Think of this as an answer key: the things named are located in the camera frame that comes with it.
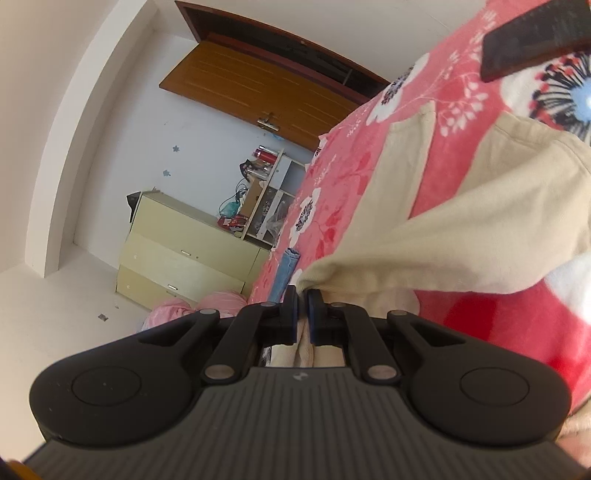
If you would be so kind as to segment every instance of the bed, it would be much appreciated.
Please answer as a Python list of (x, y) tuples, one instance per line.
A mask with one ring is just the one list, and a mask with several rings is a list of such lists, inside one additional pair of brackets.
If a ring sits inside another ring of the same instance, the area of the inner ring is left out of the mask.
[[(411, 218), (454, 196), (476, 147), (502, 111), (591, 142), (589, 52), (569, 54), (494, 82), (480, 81), (483, 36), (540, 3), (489, 1), (473, 20), (321, 137), (250, 303), (267, 299), (286, 248), (301, 254), (292, 283), (310, 264), (335, 251), (372, 178), (389, 126), (414, 115), (427, 102), (435, 104), (436, 124)], [(387, 212), (388, 205), (383, 205), (375, 214), (387, 216)], [(572, 391), (573, 409), (587, 398), (591, 253), (577, 256), (517, 293), (415, 293), (422, 317), (553, 367)]]

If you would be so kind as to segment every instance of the beige cabinet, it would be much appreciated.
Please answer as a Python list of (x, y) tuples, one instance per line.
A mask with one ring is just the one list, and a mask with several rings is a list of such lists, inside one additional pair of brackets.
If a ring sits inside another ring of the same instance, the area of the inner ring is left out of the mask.
[(214, 291), (245, 296), (268, 252), (218, 227), (216, 218), (160, 192), (143, 194), (119, 259), (117, 292), (153, 309)]

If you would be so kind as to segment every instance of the wooden door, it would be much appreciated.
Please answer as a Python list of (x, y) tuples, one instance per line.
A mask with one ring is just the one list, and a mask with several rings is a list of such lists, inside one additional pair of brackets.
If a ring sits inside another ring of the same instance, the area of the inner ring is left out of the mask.
[(208, 41), (201, 42), (160, 87), (267, 128), (315, 150), (357, 104), (282, 67)]

